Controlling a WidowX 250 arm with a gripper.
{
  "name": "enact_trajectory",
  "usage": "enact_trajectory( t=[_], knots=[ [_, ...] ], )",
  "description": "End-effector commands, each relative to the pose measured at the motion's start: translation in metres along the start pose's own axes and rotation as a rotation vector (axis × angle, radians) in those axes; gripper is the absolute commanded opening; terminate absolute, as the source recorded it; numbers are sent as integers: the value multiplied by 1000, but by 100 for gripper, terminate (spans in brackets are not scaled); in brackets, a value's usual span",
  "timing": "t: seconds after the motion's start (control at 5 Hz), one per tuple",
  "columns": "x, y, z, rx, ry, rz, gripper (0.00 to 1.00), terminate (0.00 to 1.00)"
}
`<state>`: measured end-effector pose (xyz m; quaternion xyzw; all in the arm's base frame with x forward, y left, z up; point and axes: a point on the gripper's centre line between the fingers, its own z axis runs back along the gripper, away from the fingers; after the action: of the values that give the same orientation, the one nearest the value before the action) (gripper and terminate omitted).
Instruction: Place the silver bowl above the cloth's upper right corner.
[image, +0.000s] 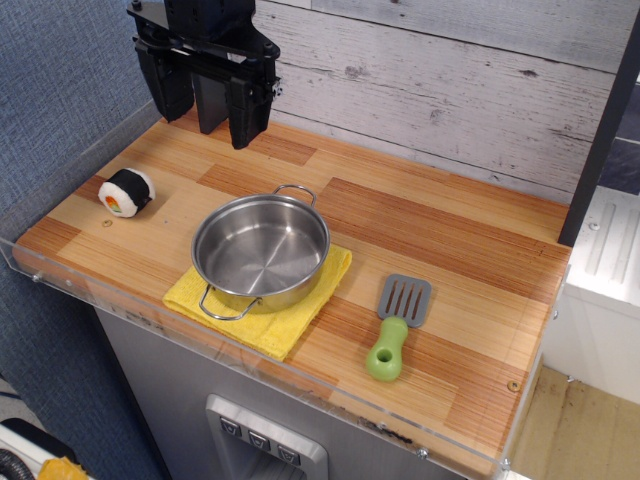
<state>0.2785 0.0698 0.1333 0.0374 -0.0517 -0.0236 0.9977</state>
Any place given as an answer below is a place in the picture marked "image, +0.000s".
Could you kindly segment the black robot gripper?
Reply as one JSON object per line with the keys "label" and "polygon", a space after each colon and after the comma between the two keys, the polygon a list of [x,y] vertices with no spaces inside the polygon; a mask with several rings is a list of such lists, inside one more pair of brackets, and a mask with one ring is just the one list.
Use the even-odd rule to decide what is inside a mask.
{"label": "black robot gripper", "polygon": [[232,145],[268,127],[281,93],[279,47],[253,25],[254,1],[131,1],[135,50],[157,110],[168,122],[194,104],[191,73],[227,84]]}

